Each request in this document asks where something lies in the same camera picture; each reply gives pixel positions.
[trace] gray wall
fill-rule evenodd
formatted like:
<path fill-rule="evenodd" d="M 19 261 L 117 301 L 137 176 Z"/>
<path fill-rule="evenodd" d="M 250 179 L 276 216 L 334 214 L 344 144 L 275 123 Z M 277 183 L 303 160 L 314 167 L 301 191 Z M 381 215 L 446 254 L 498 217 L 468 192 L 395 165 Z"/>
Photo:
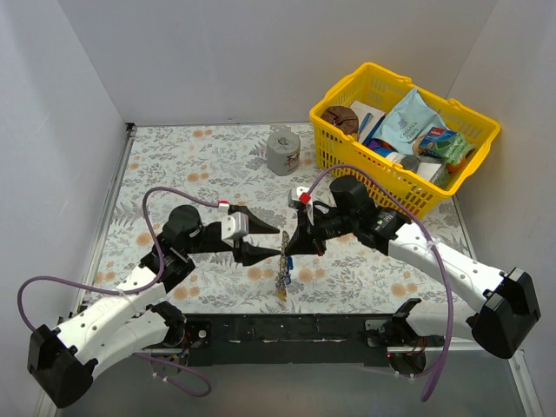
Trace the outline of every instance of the gray wall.
<path fill-rule="evenodd" d="M 125 126 L 55 0 L 0 0 L 0 51 L 0 415 L 29 417 L 41 390 L 16 292 L 81 280 Z M 52 325 L 75 297 L 41 283 L 25 307 Z"/>
<path fill-rule="evenodd" d="M 502 124 L 459 196 L 479 258 L 534 279 L 543 316 L 526 362 L 545 415 L 556 415 L 556 3 L 499 0 L 450 96 Z"/>
<path fill-rule="evenodd" d="M 306 121 L 374 61 L 444 96 L 496 0 L 59 0 L 126 122 Z"/>

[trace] cable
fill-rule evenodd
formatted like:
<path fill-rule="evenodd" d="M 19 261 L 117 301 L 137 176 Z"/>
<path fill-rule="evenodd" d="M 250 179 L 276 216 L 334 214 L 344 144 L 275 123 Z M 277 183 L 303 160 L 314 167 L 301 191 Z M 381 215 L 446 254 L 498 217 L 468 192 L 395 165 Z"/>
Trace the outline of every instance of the cable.
<path fill-rule="evenodd" d="M 440 256 L 440 252 L 436 247 L 433 237 L 431 236 L 430 233 L 428 233 L 428 230 L 425 227 L 425 225 L 422 223 L 422 221 L 419 220 L 411 211 L 409 211 L 397 198 L 395 198 L 392 194 L 390 194 L 390 192 L 388 192 L 384 187 L 382 187 L 371 175 L 369 175 L 367 172 L 363 171 L 362 169 L 359 169 L 356 166 L 351 165 L 349 163 L 341 163 L 338 165 L 334 165 L 326 169 L 325 171 L 323 171 L 317 177 L 317 179 L 314 180 L 313 185 L 309 187 L 308 194 L 311 194 L 313 192 L 314 188 L 319 184 L 319 182 L 321 182 L 322 178 L 324 178 L 325 175 L 327 175 L 333 169 L 339 169 L 339 168 L 352 169 L 353 171 L 357 171 L 363 176 L 365 176 L 372 184 L 374 184 L 375 187 L 377 187 L 380 191 L 382 191 L 384 195 L 386 195 L 396 206 L 400 208 L 401 211 L 403 211 L 407 215 L 407 217 L 409 217 L 419 227 L 420 231 L 427 239 L 427 242 L 430 242 L 432 245 L 431 250 L 433 252 L 434 257 L 436 258 L 436 261 L 438 262 L 440 275 L 442 276 L 442 281 L 444 282 L 444 287 L 446 288 L 446 298 L 448 303 L 448 321 L 446 325 L 446 337 L 444 341 L 444 347 L 442 348 L 442 352 L 440 353 L 438 360 L 426 371 L 415 375 L 421 377 L 421 376 L 431 374 L 431 376 L 427 379 L 427 382 L 423 387 L 423 392 L 421 393 L 420 396 L 421 401 L 423 402 L 427 401 L 430 398 L 431 394 L 433 393 L 434 389 L 436 388 L 438 379 L 440 378 L 440 375 L 442 374 L 442 370 L 446 365 L 448 350 L 450 348 L 450 343 L 452 342 L 453 297 L 452 297 L 452 288 L 450 286 L 450 281 L 448 279 L 448 275 L 446 272 L 446 267 L 444 266 L 444 262 L 442 261 L 442 257 Z M 390 373 L 374 370 L 374 369 L 368 369 L 368 371 L 375 372 L 377 374 L 391 375 Z"/>
<path fill-rule="evenodd" d="M 205 375 L 201 374 L 199 371 L 195 371 L 194 369 L 192 369 L 190 367 L 184 367 L 183 365 L 180 365 L 179 363 L 165 361 L 164 359 L 153 358 L 149 354 L 133 354 L 133 355 L 136 356 L 137 358 L 141 358 L 141 359 L 144 359 L 144 360 L 149 361 L 149 362 L 162 363 L 163 365 L 170 365 L 171 367 L 177 367 L 178 369 L 181 369 L 184 372 L 188 372 L 190 374 L 193 374 L 193 375 L 201 378 L 203 380 L 203 382 L 205 384 L 207 384 L 207 390 L 200 393 L 200 392 L 195 391 L 195 390 L 193 390 L 189 387 L 186 387 L 181 382 L 176 381 L 174 378 L 170 378 L 166 375 L 154 373 L 155 376 L 158 376 L 159 378 L 162 378 L 163 381 L 167 381 L 170 384 L 175 385 L 176 387 L 180 388 L 182 391 L 185 391 L 186 393 L 188 393 L 190 395 L 193 395 L 194 397 L 198 397 L 198 398 L 206 397 L 212 391 L 212 386 L 210 385 L 209 379 Z"/>
<path fill-rule="evenodd" d="M 147 209 L 147 201 L 149 199 L 149 196 L 151 194 L 155 193 L 156 191 L 166 191 L 166 192 L 169 192 L 169 193 L 172 193 L 172 194 L 177 194 L 177 195 L 180 195 L 181 197 L 190 199 L 192 202 L 196 202 L 196 203 L 201 204 L 203 206 L 211 207 L 213 209 L 217 209 L 218 204 L 215 203 L 215 202 L 205 202 L 205 201 L 203 201 L 203 200 L 201 200 L 197 197 L 193 197 L 192 195 L 184 193 L 183 191 L 180 191 L 179 189 L 171 189 L 169 187 L 153 187 L 152 189 L 147 191 L 142 198 L 142 216 L 145 219 L 145 222 L 147 223 L 147 228 L 149 229 L 149 233 L 150 233 L 150 235 L 153 239 L 153 243 L 155 244 L 156 255 L 158 256 L 158 259 L 161 260 L 161 259 L 163 259 L 162 248 L 160 247 L 160 243 L 158 243 L 158 240 L 156 239 L 156 233 L 155 233 L 155 230 L 153 229 L 152 223 L 150 222 L 149 210 Z M 79 282 L 73 282 L 73 281 L 70 281 L 70 280 L 65 280 L 63 278 L 57 278 L 55 276 L 49 276 L 49 275 L 34 276 L 33 278 L 29 278 L 26 282 L 24 282 L 22 284 L 22 286 L 19 288 L 19 290 L 17 291 L 17 310 L 19 311 L 19 315 L 21 315 L 21 318 L 22 318 L 23 322 L 25 323 L 25 325 L 30 329 L 31 332 L 34 332 L 36 330 L 35 326 L 33 326 L 32 323 L 30 322 L 30 320 L 27 317 L 27 314 L 25 313 L 25 310 L 23 308 L 23 291 L 31 283 L 33 283 L 35 281 L 51 281 L 51 282 L 57 282 L 59 284 L 68 285 L 68 286 L 74 287 L 74 288 L 85 289 L 85 290 L 93 292 L 93 293 L 99 293 L 99 294 L 104 294 L 104 295 L 122 295 L 122 294 L 134 295 L 134 294 L 139 294 L 142 291 L 151 288 L 157 282 L 160 281 L 160 279 L 162 277 L 162 274 L 164 274 L 164 262 L 159 261 L 158 263 L 159 263 L 158 273 L 156 274 L 156 277 L 153 281 L 151 281 L 147 285 L 143 285 L 142 287 L 134 288 L 132 290 L 123 291 L 123 292 L 115 291 L 113 289 L 97 288 L 97 287 L 93 287 L 93 286 L 90 286 L 90 285 L 85 285 L 85 284 L 82 284 L 82 283 L 79 283 Z"/>

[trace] blue and white package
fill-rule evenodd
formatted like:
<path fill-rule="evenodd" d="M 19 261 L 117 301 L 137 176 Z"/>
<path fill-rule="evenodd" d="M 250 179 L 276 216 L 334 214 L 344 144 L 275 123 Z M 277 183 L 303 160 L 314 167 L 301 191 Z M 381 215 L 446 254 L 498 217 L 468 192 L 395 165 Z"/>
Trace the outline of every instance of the blue and white package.
<path fill-rule="evenodd" d="M 432 128 L 447 129 L 447 126 L 442 117 L 425 104 L 417 88 L 413 87 L 386 115 L 373 139 L 386 142 L 401 154 L 413 155 L 415 139 Z"/>

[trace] yellow basket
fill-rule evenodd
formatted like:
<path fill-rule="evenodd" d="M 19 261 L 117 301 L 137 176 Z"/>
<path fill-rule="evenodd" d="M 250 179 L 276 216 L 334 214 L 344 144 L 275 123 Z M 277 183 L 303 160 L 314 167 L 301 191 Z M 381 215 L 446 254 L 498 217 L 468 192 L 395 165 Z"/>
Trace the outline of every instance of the yellow basket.
<path fill-rule="evenodd" d="M 500 132 L 497 122 L 453 98 L 446 100 L 417 87 L 428 107 L 440 114 L 448 128 L 464 134 L 475 145 L 465 166 L 450 175 L 447 189 L 440 189 L 403 169 L 399 163 L 392 163 L 359 144 L 356 135 L 344 135 L 341 130 L 321 119 L 321 114 L 328 107 L 349 107 L 355 100 L 388 112 L 413 87 L 415 85 L 407 76 L 399 76 L 375 63 L 364 63 L 353 74 L 342 78 L 311 109 L 309 120 L 314 125 L 314 144 L 319 166 L 325 169 L 338 163 L 350 163 L 363 169 L 413 214 L 422 218 L 438 202 L 454 195 L 464 180 L 481 165 L 490 151 L 492 141 Z M 357 176 L 365 183 L 369 194 L 378 204 L 397 209 L 397 206 L 357 171 L 335 169 L 334 175 Z"/>

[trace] toilet paper roll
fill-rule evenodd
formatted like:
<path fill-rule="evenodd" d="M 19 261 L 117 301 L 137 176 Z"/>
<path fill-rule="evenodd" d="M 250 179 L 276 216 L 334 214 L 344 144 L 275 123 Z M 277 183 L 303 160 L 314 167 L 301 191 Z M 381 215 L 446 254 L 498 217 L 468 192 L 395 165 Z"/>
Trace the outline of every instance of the toilet paper roll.
<path fill-rule="evenodd" d="M 267 140 L 267 165 L 277 175 L 289 175 L 299 166 L 301 140 L 289 130 L 272 133 Z"/>

